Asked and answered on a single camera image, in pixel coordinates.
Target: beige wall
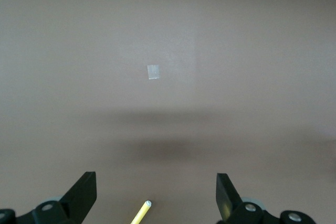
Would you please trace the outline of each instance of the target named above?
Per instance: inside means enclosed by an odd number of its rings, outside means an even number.
[[[0,208],[96,170],[86,223],[215,223],[227,172],[335,223],[335,38],[336,0],[0,0]]]

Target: small white label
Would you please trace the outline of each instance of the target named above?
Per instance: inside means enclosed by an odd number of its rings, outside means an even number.
[[[160,78],[159,65],[147,65],[148,69],[148,79],[158,79]]]

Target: yellow pencil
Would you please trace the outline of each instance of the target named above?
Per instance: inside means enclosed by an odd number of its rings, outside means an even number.
[[[131,224],[139,224],[142,218],[145,216],[145,214],[148,212],[150,207],[152,206],[152,203],[147,200],[143,206],[141,207],[140,211],[137,213],[137,215],[132,220]]]

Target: black plastic part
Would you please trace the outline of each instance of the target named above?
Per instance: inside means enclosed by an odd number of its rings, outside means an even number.
[[[245,208],[246,205],[253,205],[255,211],[249,211]],[[240,204],[231,216],[227,219],[227,224],[259,224],[264,216],[264,211],[256,204],[244,202]]]
[[[15,223],[15,212],[12,209],[0,209],[0,224],[14,224]]]
[[[284,211],[276,218],[266,210],[251,202],[243,202],[227,174],[217,174],[216,201],[223,220],[217,224],[316,224],[308,215],[298,211]],[[246,205],[255,206],[255,211],[246,209]],[[297,214],[301,220],[289,218]]]
[[[226,221],[231,213],[243,203],[229,176],[225,173],[217,174],[216,202],[223,221]]]
[[[59,202],[69,219],[82,223],[96,199],[96,173],[86,172]]]
[[[0,209],[0,224],[81,224],[96,199],[96,173],[86,172],[60,201],[44,202],[19,217],[12,209]]]
[[[291,220],[289,218],[289,214],[297,214],[298,216],[300,216],[301,218],[301,221],[300,222],[297,222],[297,221],[294,221],[294,220]],[[308,215],[304,214],[303,212],[298,212],[298,211],[283,211],[280,215],[280,220],[281,220],[281,224],[301,224],[301,223],[304,223],[304,224],[316,224],[315,221],[313,221],[312,218],[310,218]]]

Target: metal screw head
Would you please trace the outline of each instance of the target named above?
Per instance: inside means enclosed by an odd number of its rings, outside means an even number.
[[[51,204],[47,204],[45,206],[42,207],[42,211],[47,211],[47,210],[50,210],[52,208],[52,205]]]
[[[297,222],[300,222],[302,219],[299,215],[297,215],[296,213],[294,212],[291,212],[289,215],[288,215],[289,219],[293,220],[293,221],[297,221]]]
[[[250,212],[255,212],[257,210],[256,207],[252,204],[246,204],[245,209]]]

